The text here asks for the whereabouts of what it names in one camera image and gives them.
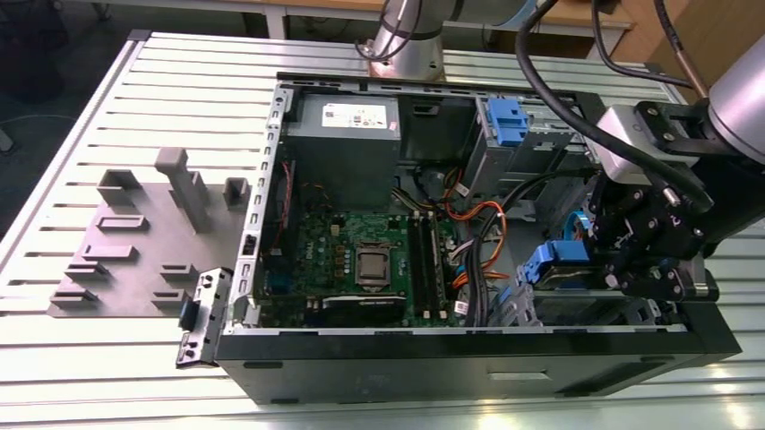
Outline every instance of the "metal bracket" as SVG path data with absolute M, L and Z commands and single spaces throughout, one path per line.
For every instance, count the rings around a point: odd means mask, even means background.
M 181 309 L 178 325 L 185 330 L 178 349 L 177 369 L 194 366 L 218 367 L 215 349 L 223 327 L 223 313 L 231 290 L 234 273 L 226 268 L 201 274 L 194 298 Z

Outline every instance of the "screw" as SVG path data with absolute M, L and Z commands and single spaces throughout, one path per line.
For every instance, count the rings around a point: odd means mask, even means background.
M 613 276 L 613 275 L 608 275 L 608 276 L 606 276 L 606 285 L 608 285 L 610 288 L 617 288 L 617 287 L 620 287 L 620 281 L 617 280 L 617 277 L 616 277 L 616 276 Z

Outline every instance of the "white table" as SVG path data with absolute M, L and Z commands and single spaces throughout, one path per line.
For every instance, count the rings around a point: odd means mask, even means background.
M 92 3 L 92 0 L 75 0 Z M 357 9 L 342 9 L 335 7 L 299 6 L 283 4 L 261 3 L 258 0 L 229 1 L 229 0 L 102 0 L 94 4 L 99 18 L 107 19 L 108 13 L 103 4 L 126 4 L 135 6 L 172 7 L 181 9 L 199 9 L 209 11 L 226 11 L 237 13 L 261 13 L 266 16 L 269 25 L 269 37 L 271 39 L 287 38 L 286 18 L 289 16 L 311 16 L 315 18 L 338 18 L 345 20 L 378 21 L 381 13 L 375 11 L 362 11 Z M 448 27 L 464 27 L 482 30 L 516 30 L 506 27 L 482 26 L 466 22 L 445 23 Z M 630 29 L 632 24 L 626 22 L 602 23 L 602 40 L 606 52 L 610 54 L 617 47 L 624 33 Z M 565 36 L 593 37 L 590 27 L 576 25 L 562 25 L 544 23 L 540 29 L 534 30 L 542 34 L 557 34 Z M 589 50 L 588 59 L 600 59 L 597 48 Z
M 554 87 L 596 91 L 609 104 L 677 97 L 600 63 L 537 59 L 537 65 Z M 207 184 L 253 176 L 279 70 L 366 73 L 349 45 L 163 33 L 126 44 L 0 245 L 0 423 L 203 428 L 227 420 L 221 428 L 335 430 L 765 426 L 763 226 L 728 240 L 709 261 L 744 353 L 608 399 L 255 405 L 222 370 L 175 369 L 174 319 L 48 317 L 48 296 L 100 202 L 95 182 L 104 170 L 131 168 L 140 180 L 166 181 L 152 168 L 158 149 L 183 146 Z M 505 55 L 448 52 L 446 72 L 450 82 L 525 85 Z

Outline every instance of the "black cable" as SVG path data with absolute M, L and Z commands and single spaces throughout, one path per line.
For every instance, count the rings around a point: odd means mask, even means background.
M 628 161 L 636 164 L 644 171 L 649 179 L 660 177 L 666 181 L 668 185 L 674 187 L 676 191 L 685 195 L 689 202 L 693 203 L 692 210 L 697 212 L 707 212 L 712 206 L 713 201 L 704 192 L 703 188 L 672 168 L 666 163 L 648 155 L 645 152 L 638 150 L 634 146 L 622 142 L 621 139 L 601 130 L 594 124 L 585 120 L 580 115 L 572 111 L 564 101 L 557 98 L 553 90 L 545 83 L 534 64 L 529 56 L 529 35 L 537 22 L 542 20 L 545 14 L 553 9 L 553 6 L 558 3 L 558 0 L 548 0 L 537 12 L 534 12 L 530 18 L 524 22 L 520 28 L 518 36 L 516 38 L 516 56 L 518 58 L 520 68 L 526 76 L 529 84 L 548 107 L 558 115 L 569 126 L 577 130 L 585 137 L 588 137 L 596 144 L 602 146 L 614 155 L 622 157 Z M 657 184 L 652 181 L 654 186 L 664 186 L 664 184 Z
M 383 16 L 385 16 L 385 10 L 387 8 L 387 4 L 389 4 L 390 0 L 386 0 L 385 5 L 383 5 L 383 9 L 382 9 L 382 15 L 381 15 L 381 25 L 383 25 Z M 359 55 L 377 63 L 381 63 L 383 61 L 390 60 L 395 54 L 398 54 L 399 52 L 402 52 L 402 49 L 405 49 L 406 44 L 409 43 L 409 41 L 411 40 L 411 38 L 415 36 L 415 29 L 417 29 L 417 25 L 419 24 L 419 16 L 422 15 L 422 1 L 423 0 L 418 0 L 417 2 L 417 16 L 415 16 L 415 25 L 411 28 L 411 31 L 409 31 L 406 33 L 406 37 L 405 40 L 402 40 L 402 43 L 398 45 L 398 47 L 394 49 L 394 51 L 389 54 L 383 54 L 379 56 L 370 56 L 367 55 L 363 50 L 361 49 L 361 43 L 357 41 L 357 43 L 354 44 L 354 48 L 357 48 L 357 52 L 359 53 Z M 398 29 L 402 25 L 402 20 L 398 20 L 395 23 L 395 27 L 394 27 L 394 31 L 391 33 L 391 37 L 387 39 L 387 43 L 385 44 L 385 48 L 382 49 L 381 52 L 385 52 L 389 50 L 389 48 L 391 47 L 391 43 L 394 42 L 395 39 L 395 34 L 398 33 Z
M 598 14 L 598 4 L 600 0 L 593 0 L 593 35 L 596 37 L 596 48 L 598 49 L 600 58 L 602 59 L 604 64 L 609 67 L 616 73 L 621 73 L 626 76 L 632 76 L 634 78 L 648 79 L 656 82 L 664 82 L 670 85 L 678 85 L 680 87 L 693 88 L 691 82 L 685 81 L 681 78 L 673 78 L 672 76 L 665 76 L 664 74 L 644 72 L 640 70 L 630 69 L 629 67 L 624 67 L 616 64 L 612 61 L 612 57 L 606 52 L 606 46 L 602 41 L 602 30 L 600 28 L 600 14 Z
M 506 213 L 513 205 L 524 198 L 524 196 L 540 185 L 545 184 L 548 181 L 557 177 L 572 176 L 572 177 L 589 177 L 596 173 L 593 168 L 582 168 L 577 170 L 557 170 L 554 172 L 541 174 L 533 179 L 522 182 L 509 193 L 502 201 L 502 211 Z M 481 265 L 481 246 L 485 241 L 485 237 L 489 234 L 493 224 L 497 222 L 498 216 L 488 217 L 484 226 L 480 229 L 478 234 L 474 237 L 474 243 L 465 253 L 465 267 L 470 268 L 472 271 L 468 272 L 468 285 L 470 286 L 472 297 L 476 296 L 477 303 L 470 304 L 468 307 L 469 314 L 474 315 L 474 327 L 486 327 L 488 312 L 489 312 L 489 294 L 485 288 L 485 275 L 484 268 Z
M 468 272 L 468 315 L 465 316 L 465 326 L 476 327 L 476 316 L 478 315 L 478 288 L 477 284 L 470 281 L 473 273 L 473 265 L 470 264 L 470 254 L 465 253 L 462 255 L 462 265 L 465 266 L 465 271 Z
M 657 9 L 657 16 L 658 16 L 658 22 L 661 22 L 661 28 L 664 29 L 665 34 L 668 35 L 669 45 L 672 46 L 674 52 L 680 52 L 685 49 L 682 47 L 682 42 L 680 42 L 678 31 L 674 30 L 674 25 L 672 25 L 672 20 L 669 19 L 668 7 L 665 6 L 664 0 L 654 0 L 654 7 Z

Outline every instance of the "blue plastic latch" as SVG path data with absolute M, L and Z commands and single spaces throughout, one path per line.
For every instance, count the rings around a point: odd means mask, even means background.
M 569 218 L 565 219 L 564 225 L 564 240 L 577 240 L 577 223 L 582 225 L 584 233 L 586 233 L 592 227 L 592 222 L 589 222 L 588 214 L 584 211 L 569 213 Z
M 549 240 L 540 246 L 524 265 L 526 281 L 533 285 L 542 279 L 554 263 L 581 264 L 589 262 L 585 244 L 578 240 Z
M 497 130 L 500 146 L 518 146 L 529 134 L 529 117 L 514 99 L 489 99 L 492 125 Z

